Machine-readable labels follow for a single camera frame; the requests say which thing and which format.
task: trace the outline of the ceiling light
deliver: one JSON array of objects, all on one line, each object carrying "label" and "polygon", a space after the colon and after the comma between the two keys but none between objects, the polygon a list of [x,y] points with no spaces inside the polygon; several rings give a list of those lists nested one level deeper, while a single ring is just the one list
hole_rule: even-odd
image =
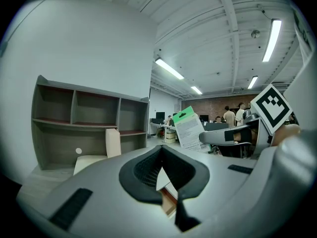
[{"label": "ceiling light", "polygon": [[196,86],[192,86],[192,89],[198,94],[203,94],[201,91],[198,90]]},{"label": "ceiling light", "polygon": [[254,83],[256,82],[257,79],[258,79],[258,76],[254,76],[254,77],[252,78],[251,83],[250,83],[248,89],[251,89],[251,88],[253,87],[253,85],[254,85]]},{"label": "ceiling light", "polygon": [[155,63],[157,63],[159,66],[163,67],[164,69],[166,69],[169,73],[173,74],[178,79],[183,79],[184,78],[181,74],[179,74],[171,66],[169,66],[167,63],[165,63],[161,58],[156,59]]},{"label": "ceiling light", "polygon": [[272,20],[269,41],[268,41],[268,45],[266,47],[265,55],[264,55],[262,61],[269,61],[269,59],[271,58],[271,55],[272,55],[273,50],[275,48],[275,44],[277,42],[279,31],[281,29],[281,24],[282,24],[282,21],[279,19]]}]

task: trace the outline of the ceiling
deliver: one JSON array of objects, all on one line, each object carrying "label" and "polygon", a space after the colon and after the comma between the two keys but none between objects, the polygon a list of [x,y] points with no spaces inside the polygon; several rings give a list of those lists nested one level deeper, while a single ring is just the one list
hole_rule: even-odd
[{"label": "ceiling", "polygon": [[[288,0],[109,1],[158,23],[151,87],[181,99],[258,93],[271,82],[284,91],[303,65]],[[272,18],[282,20],[281,31],[270,61],[262,62]],[[260,31],[256,39],[254,30]],[[158,57],[185,78],[155,64]],[[248,90],[255,75],[259,78]]]}]

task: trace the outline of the white wall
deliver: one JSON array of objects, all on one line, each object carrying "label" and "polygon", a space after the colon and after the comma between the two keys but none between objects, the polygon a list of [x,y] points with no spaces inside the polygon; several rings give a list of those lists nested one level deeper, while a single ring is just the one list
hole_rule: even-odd
[{"label": "white wall", "polygon": [[[149,107],[149,119],[156,117],[156,112],[165,112],[165,119],[168,116],[172,116],[174,112],[179,110],[174,110],[175,104],[179,104],[180,100],[172,97],[166,93],[160,92],[151,88],[151,96],[150,96],[150,107]],[[149,134],[156,133],[155,127],[149,126]]]},{"label": "white wall", "polygon": [[37,165],[31,105],[39,74],[48,80],[147,97],[156,30],[156,24],[139,12],[105,0],[45,0],[37,6],[14,32],[0,59],[4,174],[23,183]]}]

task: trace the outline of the small round sticker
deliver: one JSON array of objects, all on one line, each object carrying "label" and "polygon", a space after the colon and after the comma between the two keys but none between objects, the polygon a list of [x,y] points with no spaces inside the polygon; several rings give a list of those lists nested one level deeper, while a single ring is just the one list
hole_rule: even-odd
[{"label": "small round sticker", "polygon": [[80,148],[76,148],[76,153],[77,154],[81,154],[82,153],[82,150]]}]

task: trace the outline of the black vent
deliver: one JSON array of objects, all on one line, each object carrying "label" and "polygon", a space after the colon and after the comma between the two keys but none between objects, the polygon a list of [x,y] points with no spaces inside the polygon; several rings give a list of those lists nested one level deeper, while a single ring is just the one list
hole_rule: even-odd
[{"label": "black vent", "polygon": [[162,163],[159,152],[140,161],[134,168],[134,175],[145,185],[156,188]]}]

